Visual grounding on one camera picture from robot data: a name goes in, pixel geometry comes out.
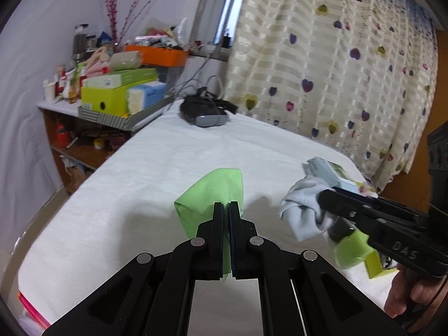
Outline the person's right hand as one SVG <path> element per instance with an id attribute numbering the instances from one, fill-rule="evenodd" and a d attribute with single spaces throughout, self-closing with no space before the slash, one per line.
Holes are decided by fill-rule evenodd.
<path id="1" fill-rule="evenodd" d="M 397 265 L 398 273 L 392 281 L 384 312 L 391 318 L 396 318 L 406 311 L 409 301 L 427 308 L 424 316 L 431 319 L 436 313 L 447 294 L 447 284 L 443 280 L 421 279 L 410 281 L 408 269 L 401 264 Z"/>

